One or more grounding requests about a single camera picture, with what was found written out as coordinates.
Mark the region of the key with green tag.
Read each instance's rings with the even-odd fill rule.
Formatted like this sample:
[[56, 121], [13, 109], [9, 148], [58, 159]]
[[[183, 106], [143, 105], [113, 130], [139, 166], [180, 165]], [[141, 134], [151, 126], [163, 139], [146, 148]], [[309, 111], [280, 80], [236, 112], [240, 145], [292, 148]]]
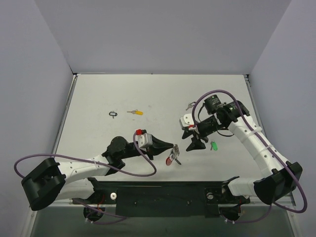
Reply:
[[217, 143], [215, 141], [211, 141], [210, 145], [211, 145], [211, 147], [210, 147], [211, 151], [217, 151], [218, 150], [218, 146], [217, 146]]

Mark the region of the red-handled metal keyring holder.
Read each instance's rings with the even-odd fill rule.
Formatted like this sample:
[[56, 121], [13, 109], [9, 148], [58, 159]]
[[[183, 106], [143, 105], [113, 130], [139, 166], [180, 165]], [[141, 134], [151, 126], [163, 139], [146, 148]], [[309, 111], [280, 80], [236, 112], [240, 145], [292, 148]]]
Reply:
[[173, 162], [176, 162], [178, 165], [182, 165], [181, 162], [178, 160], [178, 156], [180, 155], [179, 147], [175, 144], [167, 157], [165, 164], [170, 166]]

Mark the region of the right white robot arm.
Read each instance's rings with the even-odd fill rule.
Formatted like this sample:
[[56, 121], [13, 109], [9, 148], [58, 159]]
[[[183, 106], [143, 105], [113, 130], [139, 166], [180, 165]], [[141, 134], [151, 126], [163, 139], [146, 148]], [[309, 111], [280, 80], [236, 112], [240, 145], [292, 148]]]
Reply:
[[231, 202], [238, 196], [255, 196], [270, 205], [292, 192], [302, 174], [298, 162], [291, 163], [279, 154], [254, 122], [249, 110], [240, 101], [221, 103], [217, 95], [205, 99], [209, 117], [198, 122], [192, 114], [180, 117], [182, 138], [191, 138], [187, 151], [204, 150], [208, 136], [221, 129], [230, 131], [250, 153], [258, 165], [262, 179], [235, 178], [220, 191], [221, 198]]

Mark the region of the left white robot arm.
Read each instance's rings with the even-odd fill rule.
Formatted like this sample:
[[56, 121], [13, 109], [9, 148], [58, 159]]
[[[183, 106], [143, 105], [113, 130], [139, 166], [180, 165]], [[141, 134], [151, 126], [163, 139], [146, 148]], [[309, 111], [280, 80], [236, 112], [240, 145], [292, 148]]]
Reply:
[[117, 136], [104, 153], [92, 158], [62, 156], [64, 161], [57, 162], [56, 154], [46, 154], [46, 159], [22, 177], [21, 185], [33, 211], [42, 210], [60, 199], [80, 198], [97, 203], [102, 196], [101, 190], [92, 184], [90, 178], [124, 173], [125, 158], [143, 156], [151, 163], [154, 156], [173, 147], [174, 144], [148, 133], [134, 135], [131, 143]]

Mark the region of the key with small black tag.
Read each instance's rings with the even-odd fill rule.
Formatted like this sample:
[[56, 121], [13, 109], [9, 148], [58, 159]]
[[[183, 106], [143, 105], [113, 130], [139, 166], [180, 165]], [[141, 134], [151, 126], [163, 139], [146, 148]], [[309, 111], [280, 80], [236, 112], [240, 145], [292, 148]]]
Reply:
[[195, 105], [196, 102], [191, 102], [187, 105], [187, 108], [186, 108], [186, 111], [191, 109], [194, 105]]

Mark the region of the key with yellow tag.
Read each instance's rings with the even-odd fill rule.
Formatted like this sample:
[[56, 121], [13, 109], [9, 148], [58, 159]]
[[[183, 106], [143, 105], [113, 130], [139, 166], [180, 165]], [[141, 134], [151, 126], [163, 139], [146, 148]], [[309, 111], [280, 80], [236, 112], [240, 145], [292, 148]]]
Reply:
[[140, 115], [140, 116], [144, 114], [142, 111], [139, 111], [139, 110], [132, 110], [132, 111], [127, 111], [127, 112], [134, 115]]

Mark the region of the key with large black tag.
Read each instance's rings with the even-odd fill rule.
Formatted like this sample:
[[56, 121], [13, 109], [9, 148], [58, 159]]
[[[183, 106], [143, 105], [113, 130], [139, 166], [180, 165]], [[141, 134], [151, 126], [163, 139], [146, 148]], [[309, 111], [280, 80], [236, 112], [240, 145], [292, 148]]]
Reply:
[[118, 114], [115, 111], [110, 111], [109, 112], [109, 116], [111, 116], [112, 118], [116, 117]]

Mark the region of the aluminium frame rail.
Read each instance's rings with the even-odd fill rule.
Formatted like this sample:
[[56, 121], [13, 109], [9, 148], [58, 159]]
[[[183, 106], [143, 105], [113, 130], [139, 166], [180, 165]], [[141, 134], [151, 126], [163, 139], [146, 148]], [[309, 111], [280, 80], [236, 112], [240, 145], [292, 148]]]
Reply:
[[290, 205], [292, 205], [292, 206], [296, 206], [296, 202], [295, 202], [295, 199], [294, 199], [292, 192], [289, 192], [288, 194], [286, 194], [284, 196], [284, 202], [290, 203]]

